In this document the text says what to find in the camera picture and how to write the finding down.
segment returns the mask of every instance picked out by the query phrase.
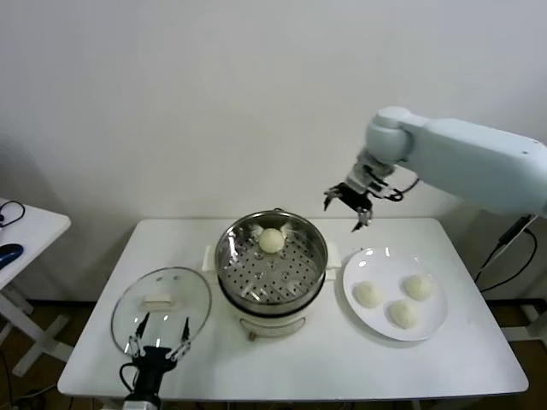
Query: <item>small white table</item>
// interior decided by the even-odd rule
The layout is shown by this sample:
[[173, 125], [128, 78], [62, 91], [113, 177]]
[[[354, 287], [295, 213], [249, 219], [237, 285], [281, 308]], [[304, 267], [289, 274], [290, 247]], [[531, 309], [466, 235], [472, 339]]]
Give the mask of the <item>small white table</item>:
[[[42, 330], [28, 314], [32, 306], [24, 296], [9, 283], [42, 252], [44, 252], [70, 226], [70, 219], [43, 209], [25, 206], [26, 213], [22, 220], [2, 229], [0, 246], [7, 243], [18, 243], [23, 246], [22, 255], [0, 270], [0, 314], [9, 322], [0, 332], [0, 343], [15, 326], [26, 333], [35, 343], [32, 348], [15, 365], [13, 374], [24, 376], [42, 353], [47, 353], [59, 360], [67, 361], [72, 348], [54, 339], [68, 322], [67, 316], [58, 316], [48, 327]], [[9, 222], [21, 213], [17, 205], [10, 204], [3, 210], [5, 222]]]
[[[190, 353], [163, 379], [164, 400], [366, 401], [517, 393], [528, 381], [490, 310], [436, 220], [375, 220], [350, 233], [354, 220], [312, 220], [344, 259], [368, 246], [418, 255], [448, 297], [437, 334], [402, 343], [367, 330], [346, 310], [338, 279], [326, 282], [306, 325], [294, 335], [250, 342], [212, 284], [208, 323]], [[128, 360], [110, 336], [122, 292], [160, 267], [200, 270], [205, 247], [232, 220], [144, 220], [138, 224], [68, 361], [65, 395], [124, 397], [118, 369]]]

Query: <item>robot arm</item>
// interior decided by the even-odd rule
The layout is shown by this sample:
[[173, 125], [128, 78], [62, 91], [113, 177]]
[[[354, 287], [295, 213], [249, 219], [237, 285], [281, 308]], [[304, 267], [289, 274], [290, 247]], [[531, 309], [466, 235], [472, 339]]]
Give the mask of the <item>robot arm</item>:
[[547, 147], [531, 138], [465, 121], [431, 120], [399, 107], [381, 109], [366, 146], [342, 184], [329, 189], [355, 210], [356, 229], [372, 219], [369, 197], [401, 201], [384, 179], [395, 166], [498, 214], [547, 214]]

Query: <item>pot lid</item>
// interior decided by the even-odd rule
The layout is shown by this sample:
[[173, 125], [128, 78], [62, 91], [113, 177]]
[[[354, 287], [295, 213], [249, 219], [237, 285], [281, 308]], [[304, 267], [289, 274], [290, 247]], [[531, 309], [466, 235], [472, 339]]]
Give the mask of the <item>pot lid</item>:
[[187, 267], [165, 267], [129, 286], [116, 303], [110, 324], [115, 345], [132, 354], [130, 337], [142, 347], [176, 349], [196, 337], [211, 310], [205, 278]]

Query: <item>wire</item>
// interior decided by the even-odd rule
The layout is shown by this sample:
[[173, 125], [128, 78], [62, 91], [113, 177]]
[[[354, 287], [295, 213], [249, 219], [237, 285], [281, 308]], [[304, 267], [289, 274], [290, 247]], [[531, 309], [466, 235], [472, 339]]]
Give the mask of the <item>wire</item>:
[[401, 193], [406, 194], [407, 192], [411, 192], [418, 185], [420, 181], [421, 181], [420, 177], [416, 177], [415, 181], [412, 184], [410, 184], [406, 190], [402, 190]]
[[482, 264], [482, 266], [479, 268], [479, 273], [477, 273], [477, 276], [475, 276], [475, 283], [479, 281], [480, 275], [482, 275], [482, 272], [485, 270], [485, 267], [489, 264], [492, 257], [496, 254], [496, 252], [502, 247], [500, 243], [496, 245], [496, 247], [490, 252], [488, 257], [486, 258], [485, 263]]
[[[2, 215], [2, 211], [3, 209], [5, 208], [6, 205], [10, 205], [10, 204], [16, 204], [16, 205], [19, 205], [19, 207], [21, 208], [21, 215], [19, 215], [17, 218], [15, 218], [14, 220], [11, 220], [10, 222], [8, 222], [7, 224], [4, 224], [3, 223], [3, 220], [4, 220], [4, 217]], [[14, 224], [15, 222], [17, 222], [18, 220], [22, 220], [23, 219], [23, 216], [25, 216], [25, 212], [26, 212], [26, 208], [25, 208], [25, 205], [23, 205], [22, 203], [18, 202], [18, 201], [7, 201], [5, 203], [3, 203], [2, 205], [0, 205], [0, 227], [2, 228], [5, 228], [7, 226], [10, 226], [11, 224]]]
[[8, 392], [9, 392], [9, 405], [14, 406], [14, 391], [11, 389], [11, 377], [9, 376], [8, 363], [6, 363], [6, 357], [3, 355], [3, 351], [0, 350], [0, 356], [2, 357], [3, 369], [6, 372], [6, 379], [8, 380]]
[[507, 249], [509, 249], [509, 247], [511, 246], [511, 244], [516, 240], [516, 238], [519, 237], [519, 235], [528, 227], [530, 226], [530, 224], [536, 220], [538, 218], [537, 215], [534, 215], [534, 216], [530, 216], [526, 219], [526, 224], [522, 226], [522, 228], [511, 238], [510, 241], [508, 241], [505, 246], [502, 246], [498, 252], [496, 252], [496, 254], [494, 256], [491, 257], [490, 261], [488, 261], [487, 263], [483, 264], [483, 266], [479, 269], [479, 271], [477, 272], [477, 275], [475, 277], [475, 282], [477, 282], [479, 276], [482, 274], [482, 272], [488, 268], [492, 263], [494, 263], [494, 261], [499, 258], [503, 252], [505, 252]]
[[484, 292], [487, 292], [488, 290], [496, 289], [497, 287], [501, 286], [502, 284], [506, 284], [507, 282], [510, 282], [511, 280], [513, 280], [517, 276], [519, 276], [521, 273], [523, 273], [525, 271], [525, 269], [530, 265], [530, 263], [532, 262], [534, 256], [536, 255], [536, 252], [538, 251], [538, 239], [533, 234], [533, 232], [530, 231], [528, 228], [526, 228], [524, 230], [524, 233], [526, 233], [527, 235], [530, 235], [530, 237], [532, 237], [532, 240], [533, 240], [533, 250], [532, 250], [532, 253], [530, 254], [530, 256], [528, 257], [528, 260], [526, 261], [526, 263], [522, 266], [521, 269], [519, 269], [519, 271], [516, 274], [514, 274], [510, 278], [507, 278], [507, 279], [505, 279], [504, 281], [502, 281], [498, 284], [494, 284], [493, 286], [490, 286], [486, 289], [483, 289], [483, 290], [480, 291], [480, 293], [484, 293]]
[[[33, 397], [36, 397], [37, 395], [42, 395], [43, 393], [46, 393], [46, 392], [48, 392], [48, 391], [54, 389], [55, 387], [57, 387], [57, 385], [56, 385], [56, 384], [52, 384], [52, 385], [50, 385], [50, 386], [48, 386], [48, 387], [46, 387], [46, 388], [44, 388], [44, 389], [41, 389], [41, 390], [39, 390], [39, 391], [35, 391], [34, 393], [31, 393], [31, 394], [29, 394], [29, 395], [22, 395], [21, 397], [17, 397], [17, 398], [14, 400], [14, 404], [15, 404], [16, 402], [18, 402], [19, 400], [21, 400], [21, 399], [32, 399]], [[1, 404], [1, 405], [0, 405], [0, 409], [4, 408], [4, 407], [6, 407], [6, 406], [9, 406], [9, 405], [10, 405], [9, 401], [6, 402], [6, 403], [4, 403], [4, 404]]]
[[126, 381], [126, 378], [123, 377], [123, 369], [125, 369], [126, 367], [135, 367], [135, 365], [133, 363], [125, 363], [121, 365], [120, 371], [118, 372], [118, 374], [120, 375], [120, 380], [123, 383], [123, 385], [126, 386], [126, 389], [128, 389], [130, 393], [132, 393], [133, 392], [132, 387]]
[[45, 393], [46, 391], [50, 391], [51, 389], [54, 389], [55, 387], [57, 387], [57, 385], [52, 384], [51, 386], [48, 386], [45, 389], [41, 389], [40, 391], [32, 393], [31, 395], [22, 395], [17, 400], [19, 400], [19, 399], [32, 399], [33, 397], [36, 397], [37, 395], [41, 395], [42, 393]]

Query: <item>table leg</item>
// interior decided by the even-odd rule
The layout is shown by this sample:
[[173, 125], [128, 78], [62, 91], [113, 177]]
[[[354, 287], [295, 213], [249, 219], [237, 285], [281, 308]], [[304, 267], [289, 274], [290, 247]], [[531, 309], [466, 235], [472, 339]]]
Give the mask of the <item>table leg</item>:
[[104, 410], [120, 410], [121, 406], [113, 402], [112, 400], [106, 398], [106, 397], [98, 397], [97, 400], [99, 400], [103, 405]]
[[547, 349], [547, 313], [538, 314], [531, 305], [522, 307], [522, 312], [530, 320], [528, 326], [502, 327], [502, 332], [508, 342], [528, 342], [539, 340]]
[[26, 301], [26, 298], [21, 294], [20, 291], [17, 290], [14, 285], [6, 284], [6, 286], [2, 289], [2, 293], [25, 314], [31, 314], [34, 311], [34, 306]]
[[6, 337], [8, 337], [12, 329], [13, 329], [13, 326], [9, 322], [6, 323], [6, 326], [2, 328], [2, 331], [0, 331], [0, 345], [2, 345], [4, 340], [6, 340]]
[[62, 361], [68, 361], [72, 347], [54, 339], [54, 336], [68, 323], [67, 316], [57, 317], [47, 331], [44, 331], [2, 294], [0, 294], [0, 314], [36, 342], [14, 367], [14, 375], [24, 376], [42, 353], [50, 354]]

